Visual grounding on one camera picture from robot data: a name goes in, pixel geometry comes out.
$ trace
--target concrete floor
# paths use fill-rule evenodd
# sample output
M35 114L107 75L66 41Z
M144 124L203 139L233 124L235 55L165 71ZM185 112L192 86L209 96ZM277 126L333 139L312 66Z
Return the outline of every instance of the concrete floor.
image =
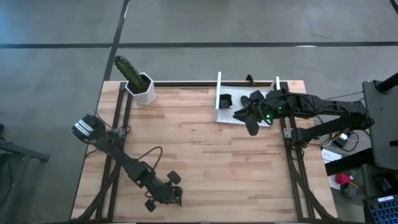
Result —
M112 43L124 0L0 1L0 44ZM134 0L120 42L398 41L388 0ZM110 49L0 49L0 123L5 137L51 153L33 162L14 223L68 220L86 146L71 132L94 113ZM304 80L307 92L332 97L363 80L398 71L398 47L118 49L154 80ZM110 80L122 80L112 70ZM361 96L347 97L357 100ZM361 209L336 204L339 216Z

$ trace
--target white plant pot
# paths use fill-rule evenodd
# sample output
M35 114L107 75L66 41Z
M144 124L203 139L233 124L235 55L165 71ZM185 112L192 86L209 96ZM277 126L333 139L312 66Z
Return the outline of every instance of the white plant pot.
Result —
M145 72L140 73L140 75L145 75L150 80L150 85L146 92L138 93L138 94L132 93L132 91L129 89L128 81L126 82L126 85L124 87L134 97L134 101L136 103L139 103L142 105L149 105L156 98L154 81Z

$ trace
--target wooden table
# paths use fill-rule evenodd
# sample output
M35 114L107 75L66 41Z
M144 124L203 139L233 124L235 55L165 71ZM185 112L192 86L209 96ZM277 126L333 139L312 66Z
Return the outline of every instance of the wooden table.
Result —
M303 81L288 83L291 92L305 93ZM119 82L103 85L98 114L108 124L113 120L118 89ZM250 136L243 125L213 121L215 87L157 87L156 95L148 107L132 104L129 119L132 131L126 137L124 150L131 157L138 157L155 146L162 146L164 153L156 168L157 176L166 180L171 170L180 174L183 206L157 203L155 211L148 212L144 206L146 190L137 187L122 170L114 221L297 220L278 121L271 128L260 128L257 136ZM308 128L313 121L297 119L297 126ZM154 151L145 161L154 164L158 155ZM72 217L79 216L98 193L105 157L102 152L95 152L86 159ZM311 190L336 217L319 147L306 148L304 161ZM303 194L301 201L306 210Z

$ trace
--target cactus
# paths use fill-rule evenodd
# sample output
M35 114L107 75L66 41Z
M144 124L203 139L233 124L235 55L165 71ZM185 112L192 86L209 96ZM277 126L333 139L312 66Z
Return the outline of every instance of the cactus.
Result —
M141 93L146 91L147 86L140 76L139 72L131 65L129 60L123 56L116 56L114 58L114 64L116 68L122 73L122 75L129 81L129 88L131 91Z

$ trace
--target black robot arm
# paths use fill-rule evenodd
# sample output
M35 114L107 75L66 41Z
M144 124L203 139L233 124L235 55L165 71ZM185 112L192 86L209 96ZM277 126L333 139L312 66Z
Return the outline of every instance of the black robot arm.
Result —
M256 135L258 123L266 121L272 124L273 119L297 117L309 119L319 114L340 116L338 119L312 128L292 130L292 143L296 147L306 147L314 137L340 131L345 128L365 130L373 124L364 105L359 102L322 100L317 96L290 93L284 89L270 91L264 98L259 90L243 96L245 108L236 111L234 118L246 123L250 135Z
M155 202L182 205L182 188L172 185L181 181L178 174L172 171L168 175L170 180L163 183L156 177L155 170L149 164L131 158L123 151L121 136L115 131L106 131L104 123L99 118L86 115L72 127L72 130L79 140L94 145L120 164L137 186L148 190L151 198L145 206L150 212L155 209Z

